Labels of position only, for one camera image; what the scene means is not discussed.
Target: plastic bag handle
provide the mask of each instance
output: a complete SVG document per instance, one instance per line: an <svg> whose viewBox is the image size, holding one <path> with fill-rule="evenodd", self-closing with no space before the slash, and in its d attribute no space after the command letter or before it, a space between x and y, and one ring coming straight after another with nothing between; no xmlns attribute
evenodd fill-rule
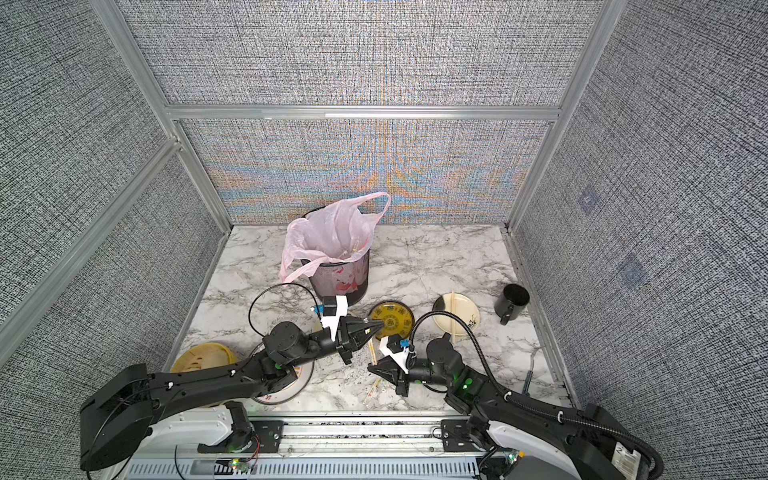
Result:
<svg viewBox="0 0 768 480"><path fill-rule="evenodd" d="M374 198L383 197L384 195L386 195L386 205L384 206L384 210L382 210L380 214L376 214L376 216L379 217L379 220L381 220L382 217L384 217L384 214L386 213L386 211L389 209L389 204L392 203L392 197L388 193L375 192L374 194L363 195L362 197L359 197L360 201L357 202L357 205L360 206L365 202L367 202L368 200L373 200Z"/></svg>
<svg viewBox="0 0 768 480"><path fill-rule="evenodd" d="M330 260L329 257L320 257L316 258L315 260L312 260L311 262L307 263L306 265L302 265L299 268L295 269L293 272L291 272L290 275L286 276L285 280L283 282L285 283L291 283L300 276L302 276L304 273L308 273L309 275L313 275L317 268L320 266L321 263L326 263Z"/></svg>

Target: black mesh trash can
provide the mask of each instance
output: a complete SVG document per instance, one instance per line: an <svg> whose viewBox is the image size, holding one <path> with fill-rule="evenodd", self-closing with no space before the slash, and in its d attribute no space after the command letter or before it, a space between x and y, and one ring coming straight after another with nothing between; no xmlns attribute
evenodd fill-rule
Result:
<svg viewBox="0 0 768 480"><path fill-rule="evenodd" d="M318 211L316 208L307 214ZM321 263L310 277L312 288L319 296L346 295L348 305L358 303L368 290L368 268L371 250L355 262ZM302 265L310 261L300 259Z"/></svg>

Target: yellow plate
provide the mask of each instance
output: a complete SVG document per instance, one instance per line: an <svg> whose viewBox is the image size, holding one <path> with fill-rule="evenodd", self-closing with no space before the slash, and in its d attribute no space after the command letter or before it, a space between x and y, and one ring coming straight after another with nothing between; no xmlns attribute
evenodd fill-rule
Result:
<svg viewBox="0 0 768 480"><path fill-rule="evenodd" d="M401 338L408 338L413 329L415 318L407 305L396 300L386 300L377 303L368 314L371 319L382 320L384 328L376 334L381 340L385 336L400 334Z"/></svg>
<svg viewBox="0 0 768 480"><path fill-rule="evenodd" d="M236 361L237 357L226 346L220 343L208 342L193 346L186 351L179 357L179 360L176 360L174 366L170 368L170 372L195 372L215 366L229 365Z"/></svg>

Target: gray textured wall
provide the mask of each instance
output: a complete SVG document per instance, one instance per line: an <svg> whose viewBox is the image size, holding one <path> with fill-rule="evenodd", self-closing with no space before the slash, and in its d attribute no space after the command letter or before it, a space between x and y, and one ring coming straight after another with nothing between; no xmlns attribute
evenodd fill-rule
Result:
<svg viewBox="0 0 768 480"><path fill-rule="evenodd" d="M602 0L117 0L172 104L555 106ZM235 223L502 223L544 122L185 121Z"/></svg>
<svg viewBox="0 0 768 480"><path fill-rule="evenodd" d="M0 370L0 477L41 478L32 457L84 478L80 404L125 366L162 367L220 237L172 158Z"/></svg>
<svg viewBox="0 0 768 480"><path fill-rule="evenodd" d="M289 223L386 190L384 223L503 223L548 123L183 122L234 223ZM383 202L366 207L380 211Z"/></svg>
<svg viewBox="0 0 768 480"><path fill-rule="evenodd" d="M631 1L517 232L579 399L665 478L768 478L767 25Z"/></svg>
<svg viewBox="0 0 768 480"><path fill-rule="evenodd" d="M171 103L558 104L602 0L118 0Z"/></svg>
<svg viewBox="0 0 768 480"><path fill-rule="evenodd" d="M0 326L165 135L88 0L0 5Z"/></svg>
<svg viewBox="0 0 768 480"><path fill-rule="evenodd" d="M165 140L87 0L0 5L0 328ZM78 410L159 369L221 233L171 159L0 368L0 478L84 478Z"/></svg>

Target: marble countertop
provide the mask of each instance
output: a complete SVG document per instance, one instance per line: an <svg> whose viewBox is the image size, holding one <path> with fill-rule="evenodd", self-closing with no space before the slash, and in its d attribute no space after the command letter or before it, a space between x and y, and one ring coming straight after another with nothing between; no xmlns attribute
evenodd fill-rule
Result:
<svg viewBox="0 0 768 480"><path fill-rule="evenodd" d="M234 227L217 268L193 318L180 353L205 342L219 342L246 358L260 337L248 326L247 312L253 298L277 278L285 227ZM350 307L351 315L367 316L382 300L399 300L410 306L416 318L432 309L443 293L468 296L481 312L475 334L495 376L503 385L520 391L530 366L531 352L539 345L531 319L525 314L506 326L499 323L493 303L502 287L515 280L509 254L498 226L395 226L380 225L371 249L369 286L366 295ZM307 278L299 280L309 286ZM264 295L253 308L254 326L269 332L290 320L311 330L316 317L302 289L286 287ZM424 356L430 339L442 331L426 320L416 334L416 351ZM482 371L472 342L463 337L455 343L464 362ZM443 396L411 384L407 398L381 381L376 394L365 397L378 378L368 373L368 349L355 353L352 365L338 356L320 359L310 384L294 399L277 406L246 402L250 412L349 411L349 410L450 410ZM564 390L556 386L541 350L535 355L531 397L569 406Z"/></svg>

